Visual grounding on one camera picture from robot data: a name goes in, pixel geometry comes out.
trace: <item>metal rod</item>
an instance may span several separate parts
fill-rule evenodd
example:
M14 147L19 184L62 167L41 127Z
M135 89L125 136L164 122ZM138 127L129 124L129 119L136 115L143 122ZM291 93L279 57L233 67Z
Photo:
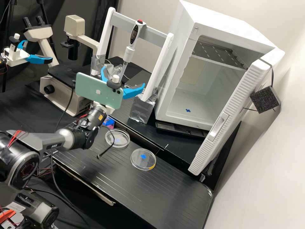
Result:
M9 37L10 37L10 30L11 30L12 22L13 22L13 14L14 14L14 5L11 3L9 14L8 14L9 19L7 21L8 28L7 28L6 42L5 42L6 45L9 45L9 41L10 41ZM6 75L7 75L7 72L3 74L2 92L5 92L5 90L6 90Z

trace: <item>white handle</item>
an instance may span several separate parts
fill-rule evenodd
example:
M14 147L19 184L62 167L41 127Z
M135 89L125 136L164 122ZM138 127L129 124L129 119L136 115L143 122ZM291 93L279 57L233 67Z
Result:
M220 116L218 117L218 119L216 120L214 126L212 127L212 129L210 130L210 132L208 134L208 137L207 137L208 140L210 140L211 142L214 141L215 137L219 133L219 131L222 128L223 124L225 124L225 122L228 119L228 117L229 117L229 115L227 115L224 112L222 112L220 114Z

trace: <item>black platform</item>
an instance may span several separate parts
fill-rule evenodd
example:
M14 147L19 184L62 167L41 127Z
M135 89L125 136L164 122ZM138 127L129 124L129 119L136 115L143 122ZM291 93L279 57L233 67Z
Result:
M130 142L125 149L106 149L107 129L101 129L88 150L56 153L55 161L89 186L106 193L156 228L193 228L204 225L212 202L212 192L158 157L150 171L135 168L131 153L141 146Z

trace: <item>black curtain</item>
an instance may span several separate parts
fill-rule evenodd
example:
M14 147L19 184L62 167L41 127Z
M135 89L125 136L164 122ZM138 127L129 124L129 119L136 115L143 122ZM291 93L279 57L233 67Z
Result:
M3 11L5 7L7 6L9 0L4 0L0 2L0 16L3 15ZM46 14L48 17L48 21L50 24L53 24L57 14L60 11L60 8L62 7L64 0L45 0L44 1L44 7L46 10ZM4 46L7 46L9 44L6 44L6 37L7 37L7 12L4 15L4 19L0 25L0 45L1 49ZM37 25L36 17L41 16L43 18L40 5L37 4L36 0L18 0L17 5L14 6L14 14L13 14L13 20L11 25L11 31L10 36L14 35L15 33L20 34L20 40L24 40L25 37L23 35L23 30L25 29L25 25L23 24L23 18L28 17L31 21L32 25ZM29 42L27 46L27 52L28 53L37 53L39 51L39 45L38 43L32 43ZM25 67L27 67L28 63L18 65L12 68L9 68L7 72L7 79L13 77L14 75L17 75L19 72L21 72Z
M110 7L114 7L117 10L118 4L119 4L119 0L99 0L98 8L96 10L96 17L95 17L96 20L94 23L94 30L92 31L92 34L91 34L92 39L99 41L99 39L102 35L102 31L103 31L103 27L105 24L108 9ZM109 46L108 46L108 50L106 53L106 58L108 58L111 39L112 39L112 32L111 32L111 37L109 40ZM90 50L87 50L87 52L86 52L86 57L85 57L83 66L91 63L91 57L92 57L92 50L90 49Z

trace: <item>black cable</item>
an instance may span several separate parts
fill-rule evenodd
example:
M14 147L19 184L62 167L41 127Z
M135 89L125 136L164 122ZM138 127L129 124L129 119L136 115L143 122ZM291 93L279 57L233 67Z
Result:
M252 110L252 111L257 111L257 110L253 110L253 109L250 109L250 108L243 108L243 109L246 109L246 110Z
M61 117L60 117L60 119L59 119L58 122L57 122L57 125L56 125L56 128L55 128L55 131L54 131L54 132L57 131L57 128L58 128L58 125L60 124L61 119L63 118L64 114L66 113L66 111L67 111L67 109L68 109L68 107L70 106L70 103L71 103L71 100L72 100L72 97L73 97L73 92L74 92L74 89L72 88L71 96L70 96L68 105L67 105L66 109L64 110L64 112L61 114Z
M53 151L51 150L51 170L53 171ZM58 192L67 200L67 202L69 202L71 205L72 202L68 199L68 197L66 197L66 195L60 190L60 188L58 187L56 180L55 180L55 176L54 173L52 172L52 178L53 178L53 182L55 184L56 189L58 190Z
M104 153L106 153L113 146L113 144L114 144L114 135L113 135L112 131L109 129L109 127L107 127L107 126L101 126L101 127L105 127L105 128L107 128L110 131L110 133L111 133L111 135L113 137L113 143L111 144L111 146L109 146L107 149L105 149L104 152L98 154L96 156L97 159L99 159Z
M48 194L51 194L51 195L57 197L57 198L60 199L62 202L64 202L69 208L71 208L76 214L78 214L79 217L85 222L85 224L87 224L87 225L89 226L88 222L87 222L87 221L85 220L85 218L84 218L84 217L74 208L74 206L71 205L68 201L66 201L66 200L65 200L64 198L62 198L61 196L59 196L59 195L57 195L57 194L55 194L55 193L53 193L53 192L45 191L45 190L41 190L41 189L35 189L35 188L29 188L29 189L31 189L31 190L33 190L33 191L35 191L35 192L45 192L45 193L48 193Z
M4 18L5 12L7 11L7 8L9 7L11 1L12 0L9 1L9 3L7 4L7 6L6 6L6 8L5 8L4 12L3 12L2 18L0 20L0 24L1 24L2 20L3 20L3 18Z
M273 72L273 66L272 64L268 63L267 61L264 61L263 59L259 58L262 62L265 64L268 64L271 67L271 87L273 87L273 79L274 79L274 72Z
M47 18L47 14L45 12L45 8L44 8L44 4L43 3L39 3L40 7L41 7L41 11L42 11L42 15L44 17L44 21L46 24L49 24L49 21L48 21L48 18ZM57 54L56 54L56 51L55 51L55 46L54 46L54 42L53 42L53 39L52 39L52 36L49 37L49 40L50 40L50 45L54 51L54 55L55 57L57 58Z

